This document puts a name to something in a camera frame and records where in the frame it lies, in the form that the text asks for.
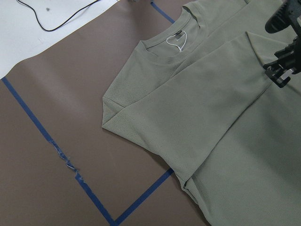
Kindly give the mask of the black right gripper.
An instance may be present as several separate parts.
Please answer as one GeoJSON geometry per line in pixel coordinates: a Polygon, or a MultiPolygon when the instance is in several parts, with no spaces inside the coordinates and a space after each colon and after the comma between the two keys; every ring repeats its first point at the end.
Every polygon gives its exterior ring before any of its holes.
{"type": "MultiPolygon", "coordinates": [[[[291,26],[296,34],[301,33],[298,19],[301,17],[301,1],[285,0],[265,24],[268,33],[277,33],[291,26]]],[[[274,54],[277,60],[265,64],[265,74],[279,87],[283,88],[291,75],[301,72],[301,38],[297,36],[293,42],[274,54]]]]}

